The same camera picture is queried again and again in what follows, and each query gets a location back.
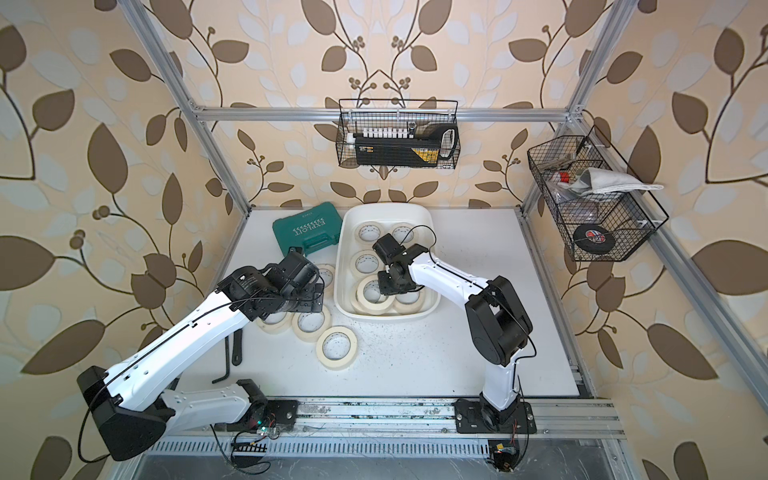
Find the white cloth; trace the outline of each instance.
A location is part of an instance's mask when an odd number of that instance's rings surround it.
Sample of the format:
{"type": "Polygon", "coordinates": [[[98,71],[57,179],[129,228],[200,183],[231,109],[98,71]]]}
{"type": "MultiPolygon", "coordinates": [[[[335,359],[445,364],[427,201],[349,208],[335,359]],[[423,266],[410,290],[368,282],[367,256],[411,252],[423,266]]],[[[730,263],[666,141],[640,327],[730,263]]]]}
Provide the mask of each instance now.
{"type": "Polygon", "coordinates": [[[661,190],[664,185],[644,184],[628,174],[589,167],[573,184],[568,185],[568,188],[580,195],[586,195],[632,190],[661,190]]]}

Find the green tool case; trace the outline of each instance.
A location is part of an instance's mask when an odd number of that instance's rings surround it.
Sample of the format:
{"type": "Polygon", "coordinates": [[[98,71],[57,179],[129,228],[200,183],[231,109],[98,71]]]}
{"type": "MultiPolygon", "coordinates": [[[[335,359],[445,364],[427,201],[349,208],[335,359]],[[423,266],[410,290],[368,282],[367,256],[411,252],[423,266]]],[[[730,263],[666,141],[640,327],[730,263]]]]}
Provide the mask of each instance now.
{"type": "Polygon", "coordinates": [[[324,202],[306,212],[275,220],[272,230],[283,255],[291,247],[302,247],[304,255],[309,255],[339,242],[341,217],[333,204],[324,202]]]}

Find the white plastic tray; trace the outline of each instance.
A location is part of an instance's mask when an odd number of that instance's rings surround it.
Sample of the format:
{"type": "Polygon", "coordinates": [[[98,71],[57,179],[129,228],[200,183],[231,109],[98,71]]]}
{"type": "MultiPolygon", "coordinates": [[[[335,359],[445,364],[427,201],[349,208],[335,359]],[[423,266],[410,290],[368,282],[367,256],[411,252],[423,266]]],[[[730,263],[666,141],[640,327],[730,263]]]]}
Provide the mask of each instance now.
{"type": "MultiPolygon", "coordinates": [[[[372,245],[360,243],[355,238],[357,227],[364,222],[377,222],[384,227],[383,233],[391,233],[392,227],[398,223],[409,223],[413,226],[428,225],[433,227],[432,215],[427,209],[419,205],[401,204],[401,203],[382,203],[359,205],[350,208],[341,225],[341,237],[339,238],[339,251],[336,256],[336,285],[333,289],[333,301],[339,307],[344,315],[350,318],[363,320],[367,322],[405,322],[420,319],[429,315],[437,308],[440,301],[440,295],[429,288],[422,291],[424,295],[424,304],[417,313],[402,315],[393,308],[386,310],[382,315],[361,315],[352,307],[352,298],[356,293],[357,286],[361,278],[353,275],[352,265],[353,257],[362,250],[371,250],[372,245]]],[[[415,240],[428,247],[432,245],[435,239],[432,233],[419,228],[414,230],[417,233],[415,240]]]]}

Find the white table surface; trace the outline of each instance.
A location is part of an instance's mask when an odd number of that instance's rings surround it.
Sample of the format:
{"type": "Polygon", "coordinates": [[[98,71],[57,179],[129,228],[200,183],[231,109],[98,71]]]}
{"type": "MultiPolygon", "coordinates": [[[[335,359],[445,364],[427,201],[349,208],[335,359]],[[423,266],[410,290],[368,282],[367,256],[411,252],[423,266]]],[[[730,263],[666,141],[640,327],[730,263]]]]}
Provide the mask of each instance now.
{"type": "MultiPolygon", "coordinates": [[[[272,222],[298,213],[254,210],[247,221],[227,275],[243,265],[262,268],[283,258],[272,222]]],[[[489,279],[507,277],[533,322],[531,338],[538,356],[519,363],[526,396],[577,396],[568,358],[554,326],[525,239],[513,210],[430,210],[438,235],[437,250],[445,261],[489,279]]],[[[308,257],[314,263],[336,263],[336,246],[308,257]]],[[[333,325],[357,335],[359,353],[347,369],[335,372],[316,358],[315,344],[288,330],[277,335],[251,323],[243,328],[243,362],[231,367],[230,378],[217,386],[252,379],[267,396],[477,396],[486,360],[469,335],[463,307],[441,299],[429,316],[409,323],[366,323],[350,319],[326,295],[333,325]]],[[[179,388],[210,389],[224,372],[223,341],[181,376],[179,388]]]]}

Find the metal floor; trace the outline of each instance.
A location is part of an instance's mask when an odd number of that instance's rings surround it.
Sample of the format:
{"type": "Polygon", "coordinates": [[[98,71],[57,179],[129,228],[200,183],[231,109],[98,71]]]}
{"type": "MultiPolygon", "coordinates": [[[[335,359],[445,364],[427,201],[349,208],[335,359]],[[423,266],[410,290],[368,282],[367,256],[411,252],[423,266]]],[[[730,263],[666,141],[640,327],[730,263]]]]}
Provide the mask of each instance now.
{"type": "MultiPolygon", "coordinates": [[[[478,458],[395,458],[365,455],[340,457],[267,458],[272,462],[264,480],[449,480],[511,478],[478,458]]],[[[512,474],[517,480],[613,480],[605,451],[594,440],[532,439],[512,474]]],[[[252,478],[234,471],[221,455],[146,455],[133,480],[194,480],[252,478]]]]}

